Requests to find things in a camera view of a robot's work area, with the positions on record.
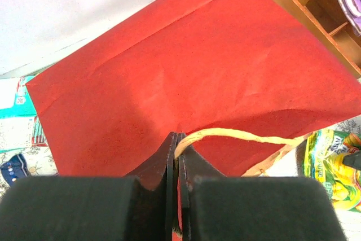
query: red paper bag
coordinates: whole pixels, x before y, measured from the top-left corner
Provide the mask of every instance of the red paper bag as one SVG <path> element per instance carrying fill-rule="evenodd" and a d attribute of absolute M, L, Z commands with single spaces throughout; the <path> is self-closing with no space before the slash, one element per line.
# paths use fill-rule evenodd
<path fill-rule="evenodd" d="M 361 87 L 272 0 L 157 0 L 28 84 L 59 173 L 123 176 L 170 131 L 293 138 L 361 114 Z M 242 175 L 280 146 L 206 138 Z"/>

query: white wall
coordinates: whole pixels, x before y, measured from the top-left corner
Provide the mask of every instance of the white wall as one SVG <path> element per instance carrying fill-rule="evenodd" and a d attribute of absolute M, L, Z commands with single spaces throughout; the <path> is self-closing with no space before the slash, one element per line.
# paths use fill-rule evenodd
<path fill-rule="evenodd" d="M 0 78 L 59 61 L 154 0 L 0 0 Z"/>

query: shelf compartment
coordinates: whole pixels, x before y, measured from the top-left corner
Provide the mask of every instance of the shelf compartment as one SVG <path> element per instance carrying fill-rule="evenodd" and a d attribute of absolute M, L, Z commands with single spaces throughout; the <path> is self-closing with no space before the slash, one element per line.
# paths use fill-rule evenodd
<path fill-rule="evenodd" d="M 338 0 L 308 0 L 305 7 L 327 33 L 347 22 Z"/>
<path fill-rule="evenodd" d="M 350 24 L 349 22 L 344 22 L 342 25 L 338 26 L 333 31 L 331 31 L 330 36 L 331 37 L 335 36 L 339 31 L 345 29 L 349 24 Z"/>
<path fill-rule="evenodd" d="M 333 39 L 337 45 L 354 62 L 358 67 L 361 67 L 361 38 L 356 36 L 351 25 L 346 25 L 333 35 Z"/>

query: folded paper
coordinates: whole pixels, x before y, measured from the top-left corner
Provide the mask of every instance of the folded paper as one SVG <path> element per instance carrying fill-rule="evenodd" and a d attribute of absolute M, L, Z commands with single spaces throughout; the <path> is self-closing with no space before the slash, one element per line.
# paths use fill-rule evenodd
<path fill-rule="evenodd" d="M 59 173 L 123 176 L 170 131 L 295 138 L 361 114 L 361 87 L 272 0 L 157 0 L 27 84 Z M 240 176 L 280 146 L 195 148 Z"/>

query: yellow string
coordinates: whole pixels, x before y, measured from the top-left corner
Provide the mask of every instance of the yellow string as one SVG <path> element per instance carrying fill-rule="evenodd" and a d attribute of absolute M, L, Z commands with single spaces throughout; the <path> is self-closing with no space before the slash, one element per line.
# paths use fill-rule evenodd
<path fill-rule="evenodd" d="M 189 145 L 195 143 L 196 141 L 200 141 L 201 139 L 208 136 L 231 137 L 243 139 L 245 141 L 257 141 L 262 143 L 288 144 L 293 147 L 297 147 L 305 140 L 305 137 L 298 137 L 293 139 L 279 137 L 260 137 L 258 135 L 254 135 L 252 133 L 241 130 L 226 128 L 209 128 L 199 130 L 183 138 L 175 148 L 174 158 L 178 158 Z"/>
<path fill-rule="evenodd" d="M 260 169 L 259 170 L 264 176 L 269 177 L 269 175 L 267 174 L 267 172 L 264 169 Z"/>

